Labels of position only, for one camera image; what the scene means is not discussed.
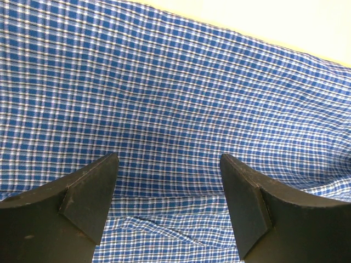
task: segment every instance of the checkered cloth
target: checkered cloth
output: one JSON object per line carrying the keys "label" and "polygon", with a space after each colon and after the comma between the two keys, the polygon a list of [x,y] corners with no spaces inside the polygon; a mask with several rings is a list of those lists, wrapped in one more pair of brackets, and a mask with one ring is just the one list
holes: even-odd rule
{"label": "checkered cloth", "polygon": [[351,69],[147,5],[0,3],[0,197],[117,152],[93,262],[238,262],[222,153],[351,200]]}

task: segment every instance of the blue plaid fabric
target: blue plaid fabric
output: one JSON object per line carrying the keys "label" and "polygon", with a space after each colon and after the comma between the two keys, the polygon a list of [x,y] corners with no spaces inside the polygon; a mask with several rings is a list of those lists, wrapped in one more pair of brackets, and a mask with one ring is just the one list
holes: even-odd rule
{"label": "blue plaid fabric", "polygon": [[117,152],[93,262],[238,262],[222,153],[351,201],[351,69],[147,5],[0,3],[0,198]]}

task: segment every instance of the cream background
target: cream background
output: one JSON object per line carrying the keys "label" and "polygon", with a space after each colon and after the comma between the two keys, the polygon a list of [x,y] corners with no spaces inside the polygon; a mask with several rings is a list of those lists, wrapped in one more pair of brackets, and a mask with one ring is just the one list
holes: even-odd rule
{"label": "cream background", "polygon": [[351,0],[132,0],[351,67]]}

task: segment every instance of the plaid shirt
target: plaid shirt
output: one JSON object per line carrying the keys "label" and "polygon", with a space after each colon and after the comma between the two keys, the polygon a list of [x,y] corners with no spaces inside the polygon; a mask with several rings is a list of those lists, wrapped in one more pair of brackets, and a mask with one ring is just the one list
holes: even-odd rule
{"label": "plaid shirt", "polygon": [[222,153],[351,201],[351,69],[148,5],[0,2],[0,198],[117,152],[93,262],[238,262]]}

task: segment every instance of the black plastic claw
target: black plastic claw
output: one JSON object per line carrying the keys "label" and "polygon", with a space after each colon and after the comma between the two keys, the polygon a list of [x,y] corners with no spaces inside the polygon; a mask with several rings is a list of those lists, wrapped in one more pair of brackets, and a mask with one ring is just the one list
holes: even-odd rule
{"label": "black plastic claw", "polygon": [[117,172],[114,153],[0,202],[0,262],[91,262]]}
{"label": "black plastic claw", "polygon": [[291,188],[231,155],[220,169],[240,259],[351,262],[351,203]]}

